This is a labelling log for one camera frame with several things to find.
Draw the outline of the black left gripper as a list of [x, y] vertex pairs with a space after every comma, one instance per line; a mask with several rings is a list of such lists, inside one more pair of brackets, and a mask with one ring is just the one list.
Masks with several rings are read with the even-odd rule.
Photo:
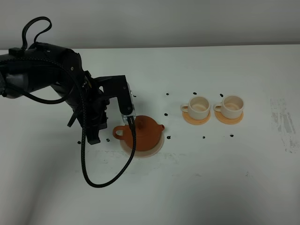
[[[98, 144], [101, 142], [99, 139], [99, 128], [107, 127], [105, 111], [110, 101], [108, 99], [102, 99], [104, 92], [99, 89], [96, 80], [91, 77], [89, 71], [84, 71], [83, 80], [79, 82], [79, 84], [83, 91], [86, 106], [86, 138], [89, 144]], [[80, 123], [83, 122], [82, 104], [76, 91], [77, 89], [73, 88], [67, 99], [67, 104], [73, 110], [71, 119], [67, 124], [68, 127], [71, 127], [75, 120], [78, 120]]]

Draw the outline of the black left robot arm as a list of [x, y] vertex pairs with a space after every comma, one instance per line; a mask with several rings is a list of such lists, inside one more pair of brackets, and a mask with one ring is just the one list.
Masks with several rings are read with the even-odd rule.
[[79, 90], [70, 75], [77, 80], [86, 107], [86, 137], [89, 144], [100, 142], [98, 133], [107, 127], [106, 106], [109, 100], [102, 100], [103, 92], [97, 79], [82, 68], [80, 54], [71, 49], [47, 43], [34, 43], [22, 56], [18, 48], [11, 48], [0, 57], [1, 94], [7, 98], [18, 98], [22, 90], [32, 93], [45, 87], [52, 87], [59, 95], [58, 100], [48, 104], [66, 102], [73, 110], [68, 126], [75, 120], [83, 124], [83, 110]]

